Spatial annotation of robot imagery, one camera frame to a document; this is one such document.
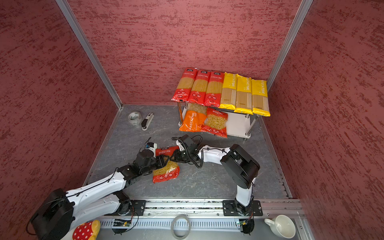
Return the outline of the red fusilli bag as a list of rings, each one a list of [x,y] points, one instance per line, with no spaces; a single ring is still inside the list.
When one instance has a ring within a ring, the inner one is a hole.
[[[207,118],[205,119],[201,131],[227,138],[228,114],[218,110],[207,108]]]
[[[168,180],[176,179],[180,173],[178,163],[172,161],[175,158],[174,152],[179,150],[178,146],[165,147],[156,149],[156,157],[163,160],[165,166],[153,171],[153,183],[161,183]]]

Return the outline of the orange macaroni bag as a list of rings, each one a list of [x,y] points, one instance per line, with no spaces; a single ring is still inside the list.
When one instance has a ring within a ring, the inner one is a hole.
[[[207,107],[188,103],[187,111],[179,130],[182,132],[200,132],[207,118]]]

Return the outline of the red spaghetti bag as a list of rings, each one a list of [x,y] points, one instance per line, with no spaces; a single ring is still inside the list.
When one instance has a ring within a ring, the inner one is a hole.
[[[208,88],[211,71],[198,70],[195,81],[188,97],[189,103],[204,105],[204,100]]]
[[[177,89],[171,98],[172,101],[186,102],[188,100],[197,73],[198,70],[196,68],[186,68],[184,70]]]
[[[220,106],[224,77],[223,72],[211,72],[204,100],[205,106],[215,108]]]

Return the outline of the yellow spaghetti bag crosswise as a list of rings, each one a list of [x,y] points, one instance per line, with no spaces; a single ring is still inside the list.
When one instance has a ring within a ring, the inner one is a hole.
[[[236,109],[238,74],[225,73],[219,108],[234,111]]]

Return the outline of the yellow spaghetti bag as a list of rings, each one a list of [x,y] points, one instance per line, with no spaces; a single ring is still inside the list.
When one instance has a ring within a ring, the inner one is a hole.
[[[267,82],[252,79],[252,112],[263,117],[270,117]]]
[[[238,75],[235,113],[252,115],[252,79]]]

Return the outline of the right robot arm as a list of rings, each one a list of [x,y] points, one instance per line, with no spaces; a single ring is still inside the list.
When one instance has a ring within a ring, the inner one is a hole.
[[[171,160],[176,163],[190,164],[198,169],[204,163],[221,165],[237,185],[234,201],[223,202],[223,208],[233,211],[239,216],[252,216],[253,187],[260,170],[260,164],[240,145],[234,144],[229,148],[216,148],[202,145],[202,141],[195,142],[194,138],[184,135],[173,137],[179,147],[175,150]]]

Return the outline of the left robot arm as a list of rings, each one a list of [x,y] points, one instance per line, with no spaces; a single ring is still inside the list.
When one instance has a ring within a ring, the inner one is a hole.
[[[135,215],[135,208],[124,189],[138,177],[151,174],[167,165],[168,157],[155,156],[143,150],[131,164],[92,184],[64,191],[52,191],[28,223],[40,240],[60,240],[70,230],[100,216]]]

